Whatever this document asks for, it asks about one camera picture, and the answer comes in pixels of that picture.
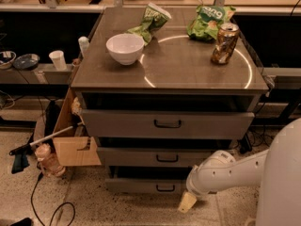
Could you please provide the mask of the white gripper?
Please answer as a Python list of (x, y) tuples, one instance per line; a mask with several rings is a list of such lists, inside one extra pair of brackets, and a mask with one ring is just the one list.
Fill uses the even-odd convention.
[(235, 158), (226, 151), (216, 151), (199, 166), (194, 166), (187, 179), (186, 188), (178, 207), (181, 213), (187, 213), (197, 202), (197, 198), (211, 192), (216, 193), (230, 187), (230, 167)]

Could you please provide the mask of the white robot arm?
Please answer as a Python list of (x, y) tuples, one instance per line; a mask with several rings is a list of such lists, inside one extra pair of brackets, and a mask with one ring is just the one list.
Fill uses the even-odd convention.
[(282, 128), (263, 152), (237, 161), (217, 151), (194, 166), (179, 211), (187, 212), (206, 194), (237, 186), (260, 188), (256, 226), (301, 226), (301, 119)]

